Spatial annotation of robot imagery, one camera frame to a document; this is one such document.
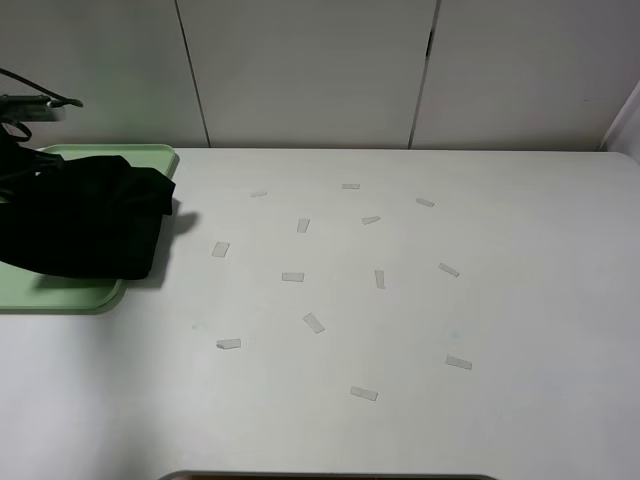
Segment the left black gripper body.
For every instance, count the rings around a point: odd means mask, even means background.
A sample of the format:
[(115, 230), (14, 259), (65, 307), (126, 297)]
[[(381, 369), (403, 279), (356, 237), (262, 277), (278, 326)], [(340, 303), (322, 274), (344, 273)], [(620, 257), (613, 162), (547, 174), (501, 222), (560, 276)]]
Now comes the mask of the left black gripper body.
[(12, 200), (30, 187), (40, 175), (51, 175), (64, 165), (60, 155), (33, 150), (21, 145), (31, 138), (31, 131), (21, 123), (15, 127), (22, 137), (9, 133), (1, 124), (1, 199)]

